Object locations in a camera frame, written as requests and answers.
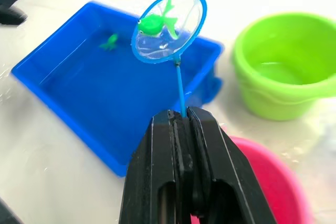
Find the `green toy fish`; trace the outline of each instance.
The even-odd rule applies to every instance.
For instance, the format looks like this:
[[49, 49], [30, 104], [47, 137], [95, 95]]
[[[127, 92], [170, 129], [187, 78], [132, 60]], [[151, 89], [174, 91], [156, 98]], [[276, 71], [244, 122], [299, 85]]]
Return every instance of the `green toy fish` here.
[[106, 44], [100, 45], [101, 48], [105, 50], [112, 50], [117, 47], [116, 43], [118, 40], [118, 34], [113, 34], [107, 41]]
[[140, 33], [156, 37], [162, 32], [163, 27], [166, 26], [172, 38], [178, 39], [175, 31], [177, 18], [166, 17], [167, 13], [173, 8], [174, 6], [172, 5], [172, 0], [168, 0], [162, 16], [157, 14], [151, 14], [139, 20], [138, 30], [140, 31]]

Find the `green bucket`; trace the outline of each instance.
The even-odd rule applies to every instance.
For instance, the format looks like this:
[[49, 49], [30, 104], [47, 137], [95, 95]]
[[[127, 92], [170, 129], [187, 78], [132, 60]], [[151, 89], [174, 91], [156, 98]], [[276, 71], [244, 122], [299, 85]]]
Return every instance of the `green bucket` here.
[[247, 107], [284, 121], [336, 96], [336, 23], [313, 14], [262, 18], [237, 38], [234, 66]]

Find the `white table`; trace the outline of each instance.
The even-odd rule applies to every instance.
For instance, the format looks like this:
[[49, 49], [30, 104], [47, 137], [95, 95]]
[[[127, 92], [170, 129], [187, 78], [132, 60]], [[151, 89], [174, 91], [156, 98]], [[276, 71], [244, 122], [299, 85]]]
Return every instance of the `white table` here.
[[[0, 197], [25, 224], [118, 223], [124, 180], [115, 176], [60, 119], [8, 75], [16, 63], [88, 1], [19, 0], [15, 5], [28, 15], [26, 23], [17, 29], [0, 27]], [[154, 0], [96, 1], [141, 14]], [[300, 170], [324, 131], [321, 120], [329, 117], [329, 122], [336, 121], [331, 115], [336, 100], [319, 101], [304, 117], [291, 122], [259, 119], [249, 114], [240, 101], [230, 52], [239, 32], [256, 18], [303, 10], [336, 19], [334, 0], [207, 2], [208, 16], [201, 35], [221, 41], [226, 51], [217, 67], [218, 75], [225, 80], [224, 88], [205, 108], [226, 124], [229, 134], [268, 146], [293, 169]], [[305, 188], [310, 189], [312, 183], [304, 173], [302, 176]], [[327, 186], [323, 191], [330, 199], [321, 199], [320, 191], [315, 189], [307, 190], [319, 218], [324, 212], [336, 211], [332, 193]]]

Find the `pink plastic basin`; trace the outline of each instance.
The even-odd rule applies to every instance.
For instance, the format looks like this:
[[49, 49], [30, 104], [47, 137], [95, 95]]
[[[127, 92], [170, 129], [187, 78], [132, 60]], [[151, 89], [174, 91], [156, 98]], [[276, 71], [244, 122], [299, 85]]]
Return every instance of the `pink plastic basin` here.
[[[273, 153], [254, 142], [231, 137], [248, 158], [278, 224], [311, 224], [308, 202], [294, 174]], [[192, 217], [192, 224], [199, 224]]]

